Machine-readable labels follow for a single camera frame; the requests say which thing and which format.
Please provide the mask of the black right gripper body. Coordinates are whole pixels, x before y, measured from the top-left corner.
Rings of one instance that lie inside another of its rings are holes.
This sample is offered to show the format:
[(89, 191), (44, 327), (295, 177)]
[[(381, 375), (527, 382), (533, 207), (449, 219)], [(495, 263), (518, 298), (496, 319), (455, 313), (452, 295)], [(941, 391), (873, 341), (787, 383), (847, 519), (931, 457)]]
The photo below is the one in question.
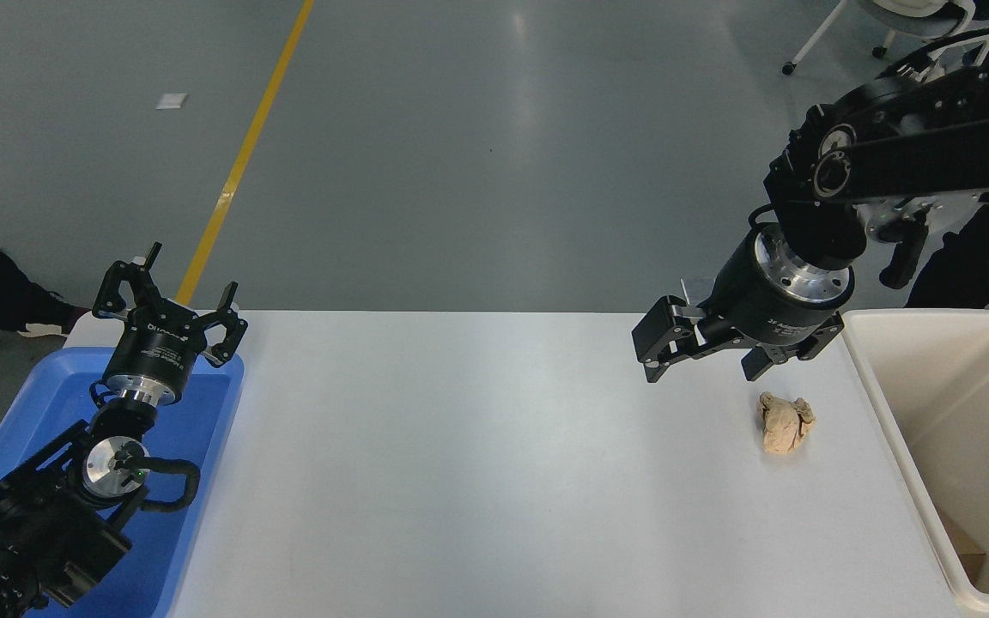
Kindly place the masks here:
[(703, 339), (735, 331), (785, 347), (812, 336), (845, 304), (845, 271), (805, 262), (780, 230), (752, 230), (703, 301)]

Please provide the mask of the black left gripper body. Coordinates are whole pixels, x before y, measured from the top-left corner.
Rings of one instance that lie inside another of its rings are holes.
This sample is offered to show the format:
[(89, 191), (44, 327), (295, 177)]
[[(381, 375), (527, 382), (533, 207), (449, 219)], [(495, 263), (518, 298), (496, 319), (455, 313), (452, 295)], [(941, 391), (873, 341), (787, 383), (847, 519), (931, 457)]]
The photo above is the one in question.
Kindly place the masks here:
[(149, 388), (157, 398), (180, 398), (201, 353), (203, 332), (185, 327), (197, 319), (187, 306), (161, 299), (127, 312), (120, 341), (105, 370), (110, 391)]

